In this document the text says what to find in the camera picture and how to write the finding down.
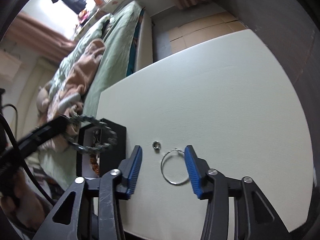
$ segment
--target table top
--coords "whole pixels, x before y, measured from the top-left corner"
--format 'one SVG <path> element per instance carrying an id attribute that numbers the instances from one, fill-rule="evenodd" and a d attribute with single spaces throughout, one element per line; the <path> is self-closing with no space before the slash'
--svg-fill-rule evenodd
<path id="1" fill-rule="evenodd" d="M 127 127 L 127 155 L 135 145 L 143 149 L 135 193 L 121 203 L 128 232 L 200 239 L 207 200 L 198 200 L 190 183 L 170 185 L 160 171 L 168 151 L 189 144 L 225 176 L 252 177 L 289 231 L 307 219 L 313 183 L 308 125 L 287 75 L 251 30 L 198 44 L 121 80 L 101 94 L 97 117 Z M 182 180 L 183 158 L 168 160 L 164 172 Z M 232 212 L 230 205 L 228 239 Z"/>

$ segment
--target black cable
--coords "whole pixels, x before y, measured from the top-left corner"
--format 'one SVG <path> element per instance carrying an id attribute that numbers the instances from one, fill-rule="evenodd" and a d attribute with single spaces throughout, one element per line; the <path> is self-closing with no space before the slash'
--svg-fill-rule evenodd
<path id="1" fill-rule="evenodd" d="M 41 192 L 41 194 L 47 199 L 47 201 L 50 202 L 51 205 L 55 205 L 55 202 L 52 200 L 52 198 L 49 197 L 49 195 L 44 191 L 44 189 L 40 186 L 40 184 L 38 183 L 38 181 L 36 180 L 36 178 L 33 176 L 33 174 L 31 173 L 28 165 L 26 164 L 25 160 L 23 159 L 23 157 L 21 156 L 21 152 L 18 146 L 18 143 L 16 141 L 16 139 L 13 136 L 13 133 L 10 129 L 9 124 L 7 123 L 6 119 L 3 117 L 2 114 L 0 114 L 0 122 L 2 124 L 2 126 L 4 127 L 5 132 L 7 133 L 9 140 L 12 144 L 12 147 L 14 148 L 14 150 L 18 153 L 18 156 L 20 158 L 20 163 L 21 166 L 23 167 L 23 169 L 25 170 L 25 172 L 27 173 L 28 177 L 31 179 L 31 181 L 33 182 L 33 184 L 35 184 L 35 186 L 37 187 L 37 189 Z"/>
<path id="2" fill-rule="evenodd" d="M 18 110 L 17 108 L 13 105 L 13 104 L 6 104 L 4 106 L 2 106 L 2 109 L 6 108 L 6 107 L 12 107 L 15 111 L 16 111 L 16 124 L 14 127 L 14 137 L 17 139 L 17 130 L 18 130 Z"/>

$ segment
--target bed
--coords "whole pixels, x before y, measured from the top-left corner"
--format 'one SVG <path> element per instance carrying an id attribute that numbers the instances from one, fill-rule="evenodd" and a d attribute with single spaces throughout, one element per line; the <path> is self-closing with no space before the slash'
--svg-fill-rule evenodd
<path id="1" fill-rule="evenodd" d="M 43 85 L 51 79 L 54 84 L 50 89 L 50 97 L 52 97 L 68 75 L 70 64 L 80 57 L 86 45 L 95 38 L 103 39 L 106 50 L 84 98 L 83 114 L 96 116 L 102 91 L 153 63 L 151 19 L 148 12 L 133 1 L 116 14 L 106 15 L 93 25 L 79 41 L 75 50 L 61 62 L 53 77 L 52 68 L 42 75 L 39 74 L 39 72 L 42 73 L 41 70 L 33 71 L 27 82 L 29 87 L 25 89 L 18 102 L 18 111 L 23 113 L 19 117 L 19 130 L 22 131 L 19 137 L 36 126 L 35 106 L 38 84 Z M 35 83 L 34 80 L 39 81 L 37 85 L 30 87 L 30 84 Z M 76 151 L 71 148 L 63 152 L 41 150 L 33 154 L 30 160 L 38 162 L 64 190 L 76 177 Z"/>

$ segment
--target silver ring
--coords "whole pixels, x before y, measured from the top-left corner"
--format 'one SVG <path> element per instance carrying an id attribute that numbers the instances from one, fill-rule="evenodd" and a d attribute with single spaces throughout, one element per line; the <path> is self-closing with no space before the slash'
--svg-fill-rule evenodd
<path id="1" fill-rule="evenodd" d="M 165 160 L 166 156 L 167 156 L 168 154 L 170 154 L 171 152 L 173 152 L 173 151 L 178 152 L 178 154 L 179 154 L 179 153 L 182 153 L 182 154 L 183 154 L 183 158 L 184 158 L 184 152 L 183 152 L 182 150 L 174 149 L 174 150 L 171 150 L 171 151 L 167 152 L 167 153 L 163 156 L 163 158 L 162 158 L 162 160 L 161 160 L 161 165 L 160 165 L 161 174 L 162 174 L 162 176 L 163 176 L 163 178 L 165 179 L 166 182 L 168 182 L 168 183 L 170 183 L 170 184 L 172 184 L 172 185 L 175 185 L 175 186 L 180 186 L 180 185 L 183 185 L 183 184 L 187 183 L 187 182 L 189 181 L 189 177 L 186 178 L 186 179 L 185 179 L 184 181 L 182 181 L 182 182 L 174 182 L 174 181 L 171 181 L 171 180 L 167 179 L 166 176 L 165 176 L 164 173 L 163 173 L 164 160 Z"/>

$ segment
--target black box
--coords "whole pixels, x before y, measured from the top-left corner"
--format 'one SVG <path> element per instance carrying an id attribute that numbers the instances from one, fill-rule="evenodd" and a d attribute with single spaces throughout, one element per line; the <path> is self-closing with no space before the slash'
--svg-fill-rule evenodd
<path id="1" fill-rule="evenodd" d="M 104 118 L 100 119 L 100 121 L 108 124 L 114 132 L 117 133 L 117 145 L 113 146 L 111 150 L 106 151 L 100 154 L 100 177 L 102 177 L 106 172 L 118 168 L 120 162 L 126 158 L 125 156 L 125 148 L 126 148 L 126 138 L 127 138 L 127 128 L 119 125 L 117 123 L 111 122 Z M 93 124 L 86 125 L 82 127 L 79 131 L 79 139 L 78 143 L 83 146 L 91 146 L 94 135 L 93 132 L 97 128 Z M 108 136 L 104 130 L 101 131 L 100 142 L 105 143 L 108 142 Z M 77 160 L 76 160 L 76 175 L 77 177 L 91 177 L 90 171 L 83 171 L 84 167 L 88 167 L 91 169 L 90 158 L 88 154 L 80 154 L 77 152 Z"/>

